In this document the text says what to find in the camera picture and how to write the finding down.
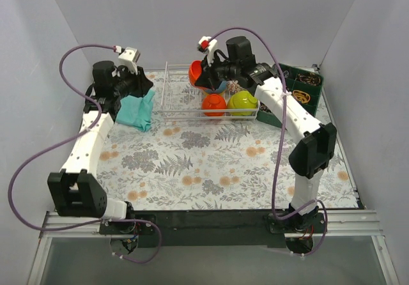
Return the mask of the lime green bowl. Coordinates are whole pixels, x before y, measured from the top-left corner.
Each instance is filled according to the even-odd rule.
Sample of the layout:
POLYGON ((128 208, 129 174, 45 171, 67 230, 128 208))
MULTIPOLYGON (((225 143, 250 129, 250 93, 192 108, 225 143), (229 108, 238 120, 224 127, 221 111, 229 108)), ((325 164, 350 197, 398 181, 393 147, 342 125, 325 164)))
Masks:
POLYGON ((258 100, 248 91, 243 90, 235 93, 228 101, 228 109, 232 116, 251 116, 258 109, 258 100), (237 111, 237 109, 251 109, 251 111, 237 111))

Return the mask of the blue grey bowl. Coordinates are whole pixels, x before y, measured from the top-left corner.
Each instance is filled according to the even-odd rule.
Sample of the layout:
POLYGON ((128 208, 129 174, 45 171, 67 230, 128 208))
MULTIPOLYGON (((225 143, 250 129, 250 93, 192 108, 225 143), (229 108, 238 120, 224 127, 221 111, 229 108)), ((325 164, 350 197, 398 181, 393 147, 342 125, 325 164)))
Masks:
POLYGON ((208 89, 209 90, 209 95, 211 94, 221 94, 223 93, 225 90, 227 89, 227 82, 226 81, 222 81, 220 86, 216 89, 208 89))

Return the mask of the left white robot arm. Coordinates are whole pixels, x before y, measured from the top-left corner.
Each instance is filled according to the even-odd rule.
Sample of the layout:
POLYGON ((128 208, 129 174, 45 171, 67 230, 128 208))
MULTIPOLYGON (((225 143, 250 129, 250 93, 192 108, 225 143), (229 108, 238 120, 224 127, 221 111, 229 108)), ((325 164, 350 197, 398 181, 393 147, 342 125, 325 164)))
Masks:
POLYGON ((125 201, 107 196, 96 179, 102 147, 126 97, 145 97, 153 83, 142 67, 127 59, 116 66, 99 61, 92 70, 94 93, 87 93, 80 133, 73 149, 57 173, 50 173, 49 187, 56 211, 62 217, 91 217, 114 220, 120 233, 135 229, 136 219, 125 201))

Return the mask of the blue patterned bowl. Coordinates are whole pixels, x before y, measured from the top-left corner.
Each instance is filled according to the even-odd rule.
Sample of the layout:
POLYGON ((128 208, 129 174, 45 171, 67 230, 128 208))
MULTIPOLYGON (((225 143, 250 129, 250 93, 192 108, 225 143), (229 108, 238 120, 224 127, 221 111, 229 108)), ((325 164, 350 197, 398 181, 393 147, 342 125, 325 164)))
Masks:
POLYGON ((227 81, 227 89, 233 95, 237 92, 241 92, 244 89, 239 85, 238 81, 227 81))

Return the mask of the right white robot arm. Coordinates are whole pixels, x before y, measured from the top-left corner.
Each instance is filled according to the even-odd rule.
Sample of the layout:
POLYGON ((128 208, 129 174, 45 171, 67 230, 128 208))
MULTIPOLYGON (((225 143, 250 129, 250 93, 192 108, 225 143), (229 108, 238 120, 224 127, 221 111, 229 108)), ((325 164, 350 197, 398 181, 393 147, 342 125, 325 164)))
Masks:
POLYGON ((256 61, 246 37, 230 38, 226 47, 228 53, 223 54, 215 38, 204 36, 199 40, 197 49, 204 59, 194 85, 217 89, 222 81, 237 81, 280 119, 296 144, 289 155, 295 189, 286 213, 273 214, 272 219, 296 232, 304 232, 318 214, 318 189, 323 171, 334 156, 336 127, 332 123, 324 125, 309 114, 287 91, 280 67, 256 61))

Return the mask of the red orange bowl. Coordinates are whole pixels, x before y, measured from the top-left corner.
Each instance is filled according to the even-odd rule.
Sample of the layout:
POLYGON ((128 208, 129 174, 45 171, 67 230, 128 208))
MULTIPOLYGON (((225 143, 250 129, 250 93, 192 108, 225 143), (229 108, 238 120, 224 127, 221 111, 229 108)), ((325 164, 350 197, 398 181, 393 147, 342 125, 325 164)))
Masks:
POLYGON ((195 88, 205 89, 204 87, 196 85, 196 81, 199 78, 199 76, 201 75, 201 72, 202 72, 201 61, 200 60, 195 60, 195 61, 191 62, 190 66, 189 66, 189 82, 190 82, 190 85, 195 87, 195 88))
POLYGON ((218 94, 207 95, 202 101, 201 109, 204 110, 205 116, 219 117, 225 114, 227 109, 225 99, 218 94))

